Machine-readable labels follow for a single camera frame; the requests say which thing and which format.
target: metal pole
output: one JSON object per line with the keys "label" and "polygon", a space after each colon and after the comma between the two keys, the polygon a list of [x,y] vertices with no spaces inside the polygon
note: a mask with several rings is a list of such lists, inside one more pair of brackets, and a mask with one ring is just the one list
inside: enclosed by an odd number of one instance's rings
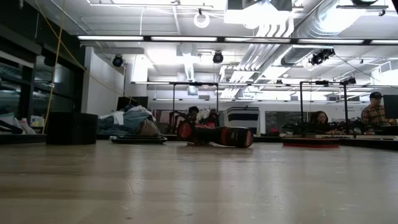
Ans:
{"label": "metal pole", "polygon": [[300,107],[301,107],[301,122],[304,122],[303,82],[300,82]]}
{"label": "metal pole", "polygon": [[217,113],[218,113],[218,85],[216,85],[217,86]]}
{"label": "metal pole", "polygon": [[346,131],[348,134],[349,131],[349,120],[348,120],[348,105],[347,105],[347,85],[343,85],[344,89],[344,110],[345,110],[345,116],[346,116]]}
{"label": "metal pole", "polygon": [[[173,85],[173,112],[175,111],[174,107],[174,99],[175,99],[175,84]],[[173,113],[173,118],[172,118],[172,134],[174,134],[174,113]]]}

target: person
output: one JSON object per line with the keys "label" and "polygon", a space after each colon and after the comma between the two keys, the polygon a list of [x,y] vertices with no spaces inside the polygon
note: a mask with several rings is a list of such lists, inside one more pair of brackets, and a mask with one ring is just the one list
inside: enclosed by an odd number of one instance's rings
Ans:
{"label": "person", "polygon": [[381,105],[382,95],[379,92],[371,93],[369,96],[371,104],[362,110],[361,120],[364,124],[373,126],[389,126],[390,124],[397,124],[396,120],[386,119],[384,106]]}
{"label": "person", "polygon": [[197,106],[191,106],[188,109],[188,116],[192,118],[192,120],[197,120],[197,115],[199,113],[199,108]]}
{"label": "person", "polygon": [[311,116],[311,123],[314,124],[315,132],[318,134],[338,134],[339,131],[332,130],[329,125],[329,118],[323,111],[317,111]]}

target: black speaker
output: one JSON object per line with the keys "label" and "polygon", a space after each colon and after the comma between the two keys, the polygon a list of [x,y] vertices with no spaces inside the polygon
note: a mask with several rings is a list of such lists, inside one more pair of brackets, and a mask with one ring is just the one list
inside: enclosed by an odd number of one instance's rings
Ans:
{"label": "black speaker", "polygon": [[224,56],[221,52],[215,52],[213,57],[214,63],[222,63],[224,60]]}
{"label": "black speaker", "polygon": [[51,112],[46,144],[85,145],[97,141],[98,115]]}

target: woman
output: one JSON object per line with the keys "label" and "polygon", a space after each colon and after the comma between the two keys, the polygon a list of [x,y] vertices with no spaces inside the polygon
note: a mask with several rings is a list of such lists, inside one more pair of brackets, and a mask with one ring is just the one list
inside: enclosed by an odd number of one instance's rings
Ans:
{"label": "woman", "polygon": [[328,123],[329,118],[323,111],[317,111],[311,116],[311,122],[314,124],[315,132],[318,134],[335,134]]}

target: white wall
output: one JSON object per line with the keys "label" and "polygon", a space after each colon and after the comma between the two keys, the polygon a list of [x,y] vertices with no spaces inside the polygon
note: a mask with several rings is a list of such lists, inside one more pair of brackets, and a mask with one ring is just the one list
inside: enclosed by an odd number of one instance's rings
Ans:
{"label": "white wall", "polygon": [[96,55],[92,47],[86,48],[85,67],[92,77],[84,74],[81,112],[104,115],[116,110],[118,98],[123,96],[124,75]]}

